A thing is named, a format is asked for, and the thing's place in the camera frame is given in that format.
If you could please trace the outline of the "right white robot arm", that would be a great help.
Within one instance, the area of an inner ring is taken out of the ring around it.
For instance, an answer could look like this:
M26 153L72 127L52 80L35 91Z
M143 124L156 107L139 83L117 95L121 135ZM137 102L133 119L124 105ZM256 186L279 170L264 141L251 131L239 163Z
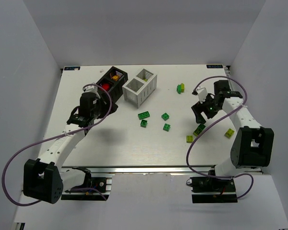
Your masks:
M226 179L248 169L267 167L270 164L274 132L263 127L245 105L247 96L230 88L228 80L214 82L214 93L197 87L192 92L199 101L192 106L196 123L203 125L219 111L224 111L236 130L230 156L213 168L213 175Z

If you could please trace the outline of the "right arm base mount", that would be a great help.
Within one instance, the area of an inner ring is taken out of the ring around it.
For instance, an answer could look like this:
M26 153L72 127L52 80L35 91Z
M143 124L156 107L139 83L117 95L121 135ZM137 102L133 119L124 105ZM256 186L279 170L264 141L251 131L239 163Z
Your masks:
M216 176L215 166L207 173L197 172L186 181L192 189L194 204L237 203L236 187L233 176Z

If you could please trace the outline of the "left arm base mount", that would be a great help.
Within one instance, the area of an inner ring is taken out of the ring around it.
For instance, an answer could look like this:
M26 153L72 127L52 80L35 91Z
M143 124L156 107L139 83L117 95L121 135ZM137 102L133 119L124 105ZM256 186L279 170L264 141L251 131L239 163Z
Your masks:
M112 176L73 167L60 172L63 182L61 200L106 201L110 195Z

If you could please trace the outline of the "orange long lego brick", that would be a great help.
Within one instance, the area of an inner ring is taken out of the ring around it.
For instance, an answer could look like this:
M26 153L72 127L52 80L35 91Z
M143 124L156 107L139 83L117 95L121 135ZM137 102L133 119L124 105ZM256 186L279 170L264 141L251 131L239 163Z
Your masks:
M118 80L120 79L120 76L114 75L113 77L111 77L111 79L112 79L113 81L118 81Z

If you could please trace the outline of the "red curved lego brick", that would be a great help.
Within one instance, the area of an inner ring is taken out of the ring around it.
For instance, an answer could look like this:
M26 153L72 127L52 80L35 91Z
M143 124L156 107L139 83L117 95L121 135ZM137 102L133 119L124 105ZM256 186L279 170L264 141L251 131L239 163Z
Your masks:
M102 88L106 91L109 91L111 89L112 85L110 83L103 83Z

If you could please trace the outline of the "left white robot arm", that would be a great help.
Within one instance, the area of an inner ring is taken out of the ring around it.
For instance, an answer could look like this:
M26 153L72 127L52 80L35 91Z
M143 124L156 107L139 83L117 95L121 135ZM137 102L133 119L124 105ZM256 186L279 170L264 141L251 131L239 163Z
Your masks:
M73 167L62 172L61 168L94 125L94 121L116 112L117 108L106 93L98 96L94 92L84 92L80 97L80 104L72 110L67 120L63 136L56 138L52 146L37 159L29 159L25 163L24 195L54 204L63 192L95 190L89 169Z

